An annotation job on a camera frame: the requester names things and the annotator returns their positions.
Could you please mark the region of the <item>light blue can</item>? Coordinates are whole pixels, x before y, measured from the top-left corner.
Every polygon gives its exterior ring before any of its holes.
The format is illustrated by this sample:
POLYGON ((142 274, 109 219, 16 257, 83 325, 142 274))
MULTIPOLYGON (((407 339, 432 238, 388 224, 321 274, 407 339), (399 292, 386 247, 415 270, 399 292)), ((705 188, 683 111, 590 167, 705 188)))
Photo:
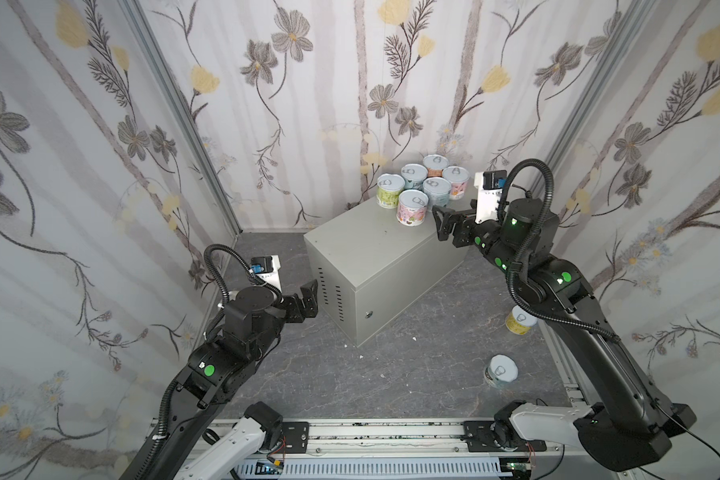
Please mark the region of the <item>light blue can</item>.
POLYGON ((451 182, 442 177, 429 177, 422 185, 428 197, 428 208, 446 207, 450 201, 451 182))

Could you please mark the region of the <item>pink labelled white-lid can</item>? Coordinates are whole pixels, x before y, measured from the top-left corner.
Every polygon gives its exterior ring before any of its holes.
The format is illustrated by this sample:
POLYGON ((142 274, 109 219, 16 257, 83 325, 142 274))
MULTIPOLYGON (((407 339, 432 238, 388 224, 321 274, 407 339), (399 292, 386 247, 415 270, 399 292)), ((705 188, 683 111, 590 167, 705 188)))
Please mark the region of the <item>pink labelled white-lid can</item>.
POLYGON ((400 224, 415 227, 423 223, 427 209, 428 196, 419 190, 404 190, 398 196, 396 217, 400 224))

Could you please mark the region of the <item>pink fruit labelled can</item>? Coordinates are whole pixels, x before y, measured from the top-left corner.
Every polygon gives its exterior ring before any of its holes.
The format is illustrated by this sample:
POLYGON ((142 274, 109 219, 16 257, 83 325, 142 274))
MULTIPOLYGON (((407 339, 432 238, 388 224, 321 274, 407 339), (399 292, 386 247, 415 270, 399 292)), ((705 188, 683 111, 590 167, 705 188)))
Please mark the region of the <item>pink fruit labelled can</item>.
POLYGON ((464 197, 471 179, 471 174, 467 169, 460 166, 448 166, 442 171, 442 177, 450 183, 450 200, 459 200, 464 197))

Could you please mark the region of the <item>teal labelled white-lid can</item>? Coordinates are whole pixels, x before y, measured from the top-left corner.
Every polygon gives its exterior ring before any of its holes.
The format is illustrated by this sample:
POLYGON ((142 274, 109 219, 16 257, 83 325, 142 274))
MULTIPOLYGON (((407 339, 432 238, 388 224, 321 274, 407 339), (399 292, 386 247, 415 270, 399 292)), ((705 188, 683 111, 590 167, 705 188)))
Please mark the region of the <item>teal labelled white-lid can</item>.
POLYGON ((405 190, 422 190, 428 178, 428 169, 421 164, 409 163, 401 168, 400 175, 404 179, 405 190))

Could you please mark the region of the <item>orange labelled can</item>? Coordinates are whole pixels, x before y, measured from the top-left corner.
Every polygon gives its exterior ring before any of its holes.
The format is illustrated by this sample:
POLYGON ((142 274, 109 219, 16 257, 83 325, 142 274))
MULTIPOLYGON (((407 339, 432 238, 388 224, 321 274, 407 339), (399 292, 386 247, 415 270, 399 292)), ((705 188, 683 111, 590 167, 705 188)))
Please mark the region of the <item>orange labelled can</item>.
POLYGON ((443 171, 450 165, 450 161, 443 155, 430 154, 422 159, 422 165, 427 169, 427 177, 441 177, 443 171))

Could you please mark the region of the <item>green labelled can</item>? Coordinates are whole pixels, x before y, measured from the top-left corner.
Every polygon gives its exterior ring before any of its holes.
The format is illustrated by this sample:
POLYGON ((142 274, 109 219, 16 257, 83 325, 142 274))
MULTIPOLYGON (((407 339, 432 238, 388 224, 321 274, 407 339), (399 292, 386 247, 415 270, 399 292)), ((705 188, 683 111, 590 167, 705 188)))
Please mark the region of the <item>green labelled can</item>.
POLYGON ((405 180, 399 174, 383 174, 377 181, 376 201, 384 209, 396 209, 405 180))

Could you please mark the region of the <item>yellow labelled can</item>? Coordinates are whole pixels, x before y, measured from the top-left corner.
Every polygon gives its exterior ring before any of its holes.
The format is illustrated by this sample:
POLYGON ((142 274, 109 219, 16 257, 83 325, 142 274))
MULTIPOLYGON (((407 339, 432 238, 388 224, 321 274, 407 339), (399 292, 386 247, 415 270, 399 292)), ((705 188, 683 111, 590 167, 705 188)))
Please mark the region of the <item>yellow labelled can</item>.
POLYGON ((515 335, 526 335, 537 323, 538 319, 520 306, 514 306, 505 319, 506 328, 515 335))

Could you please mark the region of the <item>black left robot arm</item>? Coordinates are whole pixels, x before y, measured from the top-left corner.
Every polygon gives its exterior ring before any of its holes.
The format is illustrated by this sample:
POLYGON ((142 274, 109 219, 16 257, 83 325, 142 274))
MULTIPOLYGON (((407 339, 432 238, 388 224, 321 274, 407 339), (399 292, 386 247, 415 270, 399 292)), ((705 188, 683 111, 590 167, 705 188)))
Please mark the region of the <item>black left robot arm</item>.
POLYGON ((226 302, 211 333, 189 356, 160 401, 156 425, 123 479, 171 479, 237 391, 276 348, 287 323, 318 313, 318 282, 282 295, 268 283, 249 286, 226 302))

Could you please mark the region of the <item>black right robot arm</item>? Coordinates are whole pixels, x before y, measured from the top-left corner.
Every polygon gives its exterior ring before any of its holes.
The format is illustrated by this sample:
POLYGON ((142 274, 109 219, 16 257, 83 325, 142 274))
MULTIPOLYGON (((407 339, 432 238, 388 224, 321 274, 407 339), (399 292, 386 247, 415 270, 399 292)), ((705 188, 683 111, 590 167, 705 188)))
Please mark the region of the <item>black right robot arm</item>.
POLYGON ((690 430, 691 407, 672 402, 655 385, 610 326, 589 281, 551 254, 559 218, 543 201, 502 203, 498 217, 484 221, 475 210, 445 207, 435 207, 433 216, 439 240, 476 246, 504 273, 515 304, 551 327, 598 396, 579 409, 514 401, 494 417, 499 445, 570 445, 619 472, 658 462, 672 438, 690 430))

